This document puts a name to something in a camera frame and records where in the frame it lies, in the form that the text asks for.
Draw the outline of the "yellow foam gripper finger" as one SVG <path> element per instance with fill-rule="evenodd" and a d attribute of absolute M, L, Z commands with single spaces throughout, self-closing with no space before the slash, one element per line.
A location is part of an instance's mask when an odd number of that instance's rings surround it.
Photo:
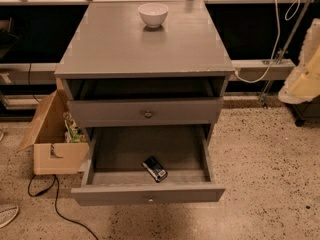
<path fill-rule="evenodd" d="M 306 32 L 299 64 L 286 78 L 278 93 L 288 104 L 311 102 L 320 95 L 320 19 L 315 18 Z"/>

